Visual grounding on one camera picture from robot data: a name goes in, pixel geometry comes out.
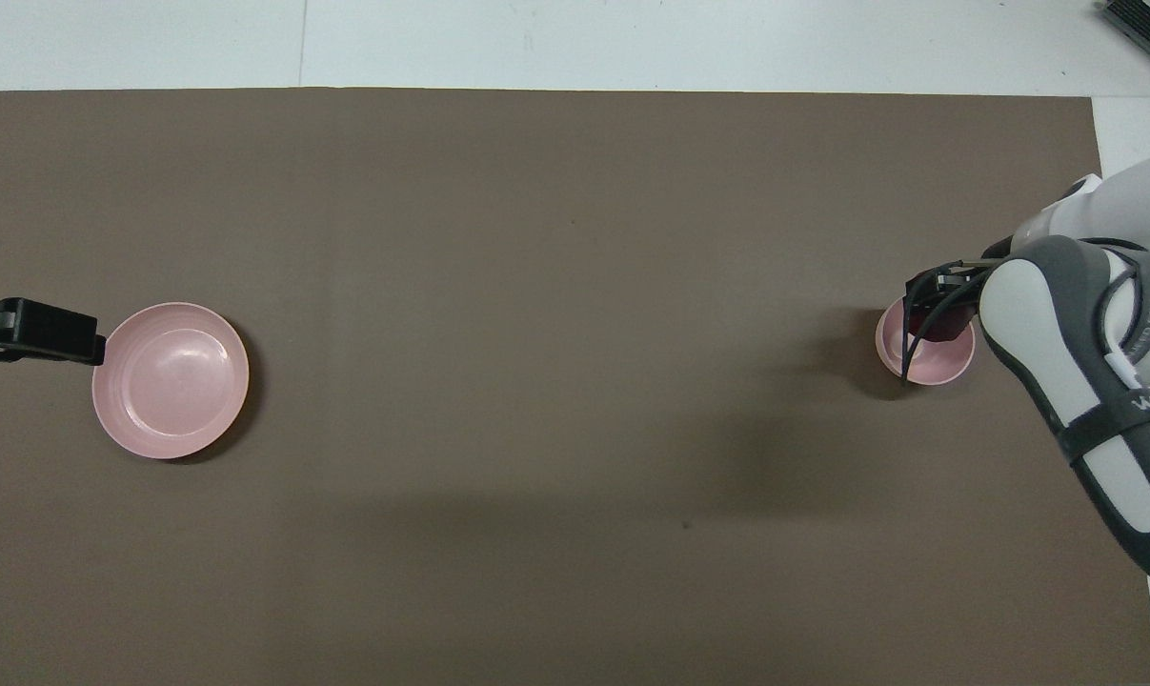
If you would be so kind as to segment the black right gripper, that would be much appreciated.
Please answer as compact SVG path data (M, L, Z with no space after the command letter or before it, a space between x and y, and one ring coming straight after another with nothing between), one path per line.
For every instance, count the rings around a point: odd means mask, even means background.
M905 283L906 307L935 307L948 294L991 271L1013 250L1011 240L998 240L979 257L963 259L953 269L931 269Z

